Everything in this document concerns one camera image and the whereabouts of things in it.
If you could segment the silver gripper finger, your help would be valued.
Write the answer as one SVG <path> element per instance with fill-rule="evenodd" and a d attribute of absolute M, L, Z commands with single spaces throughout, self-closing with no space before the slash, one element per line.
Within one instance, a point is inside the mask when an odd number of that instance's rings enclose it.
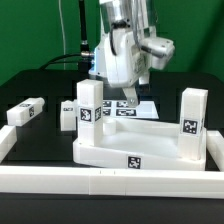
<path fill-rule="evenodd" d="M 138 97 L 136 94 L 135 87 L 132 86 L 132 87 L 124 88 L 123 92 L 127 99 L 128 106 L 133 108 L 137 107 L 139 102 L 138 102 Z"/>

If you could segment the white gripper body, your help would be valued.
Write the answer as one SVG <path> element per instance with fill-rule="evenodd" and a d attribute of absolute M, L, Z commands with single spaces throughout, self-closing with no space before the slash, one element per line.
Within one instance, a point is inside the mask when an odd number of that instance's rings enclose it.
<path fill-rule="evenodd" d="M 157 37 L 155 27 L 113 23 L 102 28 L 97 46 L 97 74 L 112 88 L 132 88 L 149 82 L 151 68 L 163 70 L 172 58 L 172 40 Z"/>

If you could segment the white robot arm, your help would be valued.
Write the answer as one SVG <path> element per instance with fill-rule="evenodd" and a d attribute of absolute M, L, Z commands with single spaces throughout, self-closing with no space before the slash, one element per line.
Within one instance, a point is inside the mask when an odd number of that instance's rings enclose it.
<path fill-rule="evenodd" d="M 122 88 L 128 105 L 139 104 L 135 89 L 149 83 L 149 69 L 162 70 L 172 58 L 172 40 L 156 34 L 153 0 L 99 0 L 101 39 L 94 50 L 92 76 Z"/>

